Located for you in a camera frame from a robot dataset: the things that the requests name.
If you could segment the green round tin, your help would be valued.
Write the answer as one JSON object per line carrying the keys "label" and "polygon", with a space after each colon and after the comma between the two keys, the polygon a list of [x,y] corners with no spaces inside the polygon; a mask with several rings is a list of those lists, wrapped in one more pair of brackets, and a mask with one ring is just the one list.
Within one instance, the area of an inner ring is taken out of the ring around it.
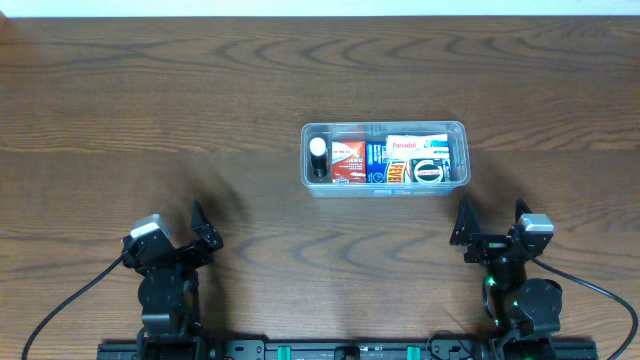
{"label": "green round tin", "polygon": [[449,162],[439,158],[411,159],[410,175],[413,183],[447,182]]}

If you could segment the white Panadol box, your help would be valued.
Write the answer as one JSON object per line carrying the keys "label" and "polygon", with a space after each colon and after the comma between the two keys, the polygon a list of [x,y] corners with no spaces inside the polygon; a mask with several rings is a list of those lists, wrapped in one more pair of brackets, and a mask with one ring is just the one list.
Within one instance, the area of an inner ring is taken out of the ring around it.
{"label": "white Panadol box", "polygon": [[386,147],[390,160],[450,157],[447,134],[389,135]]}

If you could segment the blue Kool Fever box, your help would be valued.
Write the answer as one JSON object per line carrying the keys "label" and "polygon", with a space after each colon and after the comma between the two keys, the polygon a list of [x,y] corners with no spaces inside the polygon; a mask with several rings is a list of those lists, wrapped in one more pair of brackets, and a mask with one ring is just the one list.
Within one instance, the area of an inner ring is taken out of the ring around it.
{"label": "blue Kool Fever box", "polygon": [[[451,180],[451,157],[449,179]],[[410,160],[390,160],[386,143],[369,142],[366,145],[366,174],[368,183],[411,184]]]}

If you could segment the red medicine box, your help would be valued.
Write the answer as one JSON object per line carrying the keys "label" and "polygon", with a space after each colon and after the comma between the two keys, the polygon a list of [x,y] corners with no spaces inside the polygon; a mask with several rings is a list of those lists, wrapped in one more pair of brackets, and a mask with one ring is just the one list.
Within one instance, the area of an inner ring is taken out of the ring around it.
{"label": "red medicine box", "polygon": [[336,142],[331,148],[331,179],[333,183],[366,182],[366,143]]}

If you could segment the dark bottle white cap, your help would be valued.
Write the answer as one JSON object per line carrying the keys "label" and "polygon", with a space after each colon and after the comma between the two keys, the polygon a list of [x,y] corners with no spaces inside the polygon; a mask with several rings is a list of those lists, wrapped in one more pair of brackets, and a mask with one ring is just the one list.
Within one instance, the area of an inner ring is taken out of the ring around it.
{"label": "dark bottle white cap", "polygon": [[326,141],[321,137],[312,138],[309,142],[309,152],[312,173],[318,178],[325,177],[328,173]]}

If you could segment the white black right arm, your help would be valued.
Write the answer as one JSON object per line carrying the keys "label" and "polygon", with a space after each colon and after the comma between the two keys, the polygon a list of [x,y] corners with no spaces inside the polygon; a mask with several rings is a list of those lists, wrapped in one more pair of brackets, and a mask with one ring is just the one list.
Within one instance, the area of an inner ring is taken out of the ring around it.
{"label": "white black right arm", "polygon": [[464,261],[486,269],[485,312],[496,330],[472,347],[475,359],[554,359],[550,335],[560,330],[562,288],[550,279],[530,278],[526,263],[543,253],[554,225],[519,199],[515,223],[504,235],[481,231],[471,201],[464,198],[450,238],[466,248]]}

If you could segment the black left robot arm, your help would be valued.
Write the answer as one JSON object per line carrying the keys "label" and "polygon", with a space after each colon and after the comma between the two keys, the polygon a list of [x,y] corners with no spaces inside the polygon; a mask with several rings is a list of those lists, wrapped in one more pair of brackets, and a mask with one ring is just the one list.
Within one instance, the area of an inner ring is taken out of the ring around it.
{"label": "black left robot arm", "polygon": [[203,334],[197,269],[213,262],[223,247],[218,231],[199,202],[192,207],[191,230],[196,238],[176,247],[161,216],[138,221],[123,238],[123,265],[143,276],[138,288],[142,329],[134,359],[210,359],[212,342]]}

